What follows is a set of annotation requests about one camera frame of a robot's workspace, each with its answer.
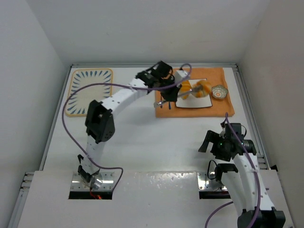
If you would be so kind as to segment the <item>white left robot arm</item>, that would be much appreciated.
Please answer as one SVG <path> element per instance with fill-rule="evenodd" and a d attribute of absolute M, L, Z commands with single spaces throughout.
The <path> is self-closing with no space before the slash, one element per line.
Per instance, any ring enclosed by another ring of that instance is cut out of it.
<path fill-rule="evenodd" d="M 182 80 L 188 73 L 182 68 L 176 72 L 162 61 L 136 74 L 127 85 L 108 98 L 90 102 L 86 119 L 87 144 L 84 156 L 79 155 L 78 174 L 86 183 L 91 183 L 102 166 L 99 165 L 105 143 L 115 133 L 114 120 L 126 107 L 151 91 L 159 91 L 170 102 L 177 100 Z"/>

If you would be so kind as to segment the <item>round swirl bread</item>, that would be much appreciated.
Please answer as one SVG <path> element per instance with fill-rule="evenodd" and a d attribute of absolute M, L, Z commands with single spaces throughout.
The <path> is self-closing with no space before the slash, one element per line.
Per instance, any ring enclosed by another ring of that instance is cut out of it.
<path fill-rule="evenodd" d="M 193 84 L 192 89 L 194 90 L 192 95 L 195 98 L 206 97 L 211 92 L 211 83 L 206 80 L 200 80 Z"/>

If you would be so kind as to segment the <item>long croissant bread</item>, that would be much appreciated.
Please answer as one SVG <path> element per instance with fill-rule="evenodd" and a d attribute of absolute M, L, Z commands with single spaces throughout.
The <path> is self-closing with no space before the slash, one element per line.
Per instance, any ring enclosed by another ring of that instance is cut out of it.
<path fill-rule="evenodd" d="M 181 99 L 185 100 L 189 97 L 189 91 L 192 89 L 192 86 L 189 80 L 182 82 L 181 88 L 179 90 L 179 96 Z"/>

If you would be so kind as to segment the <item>metal tongs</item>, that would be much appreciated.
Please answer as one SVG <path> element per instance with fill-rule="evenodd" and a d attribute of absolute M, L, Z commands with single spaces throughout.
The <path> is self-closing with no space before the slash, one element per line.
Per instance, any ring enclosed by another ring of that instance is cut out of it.
<path fill-rule="evenodd" d="M 196 93 L 196 92 L 199 92 L 199 91 L 202 91 L 202 90 L 203 90 L 203 86 L 202 85 L 201 86 L 197 86 L 197 87 L 192 88 L 189 91 L 189 94 L 193 94 L 193 93 Z M 164 105 L 165 103 L 168 103 L 168 102 L 176 102 L 178 98 L 180 98 L 179 93 L 178 92 L 174 92 L 173 95 L 169 95 L 168 99 L 164 99 L 164 100 L 161 100 L 159 102 L 154 102 L 153 103 L 153 107 L 156 108 L 156 107 L 159 107 L 161 104 Z"/>

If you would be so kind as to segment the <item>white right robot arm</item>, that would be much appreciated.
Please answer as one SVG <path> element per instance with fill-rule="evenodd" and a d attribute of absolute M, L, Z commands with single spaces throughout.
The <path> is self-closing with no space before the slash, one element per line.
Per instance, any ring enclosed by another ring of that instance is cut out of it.
<path fill-rule="evenodd" d="M 282 228 L 285 214 L 271 201 L 260 175 L 257 151 L 242 133 L 240 123 L 221 123 L 222 132 L 208 130 L 199 152 L 210 152 L 219 160 L 215 181 L 221 183 L 237 210 L 239 228 Z"/>

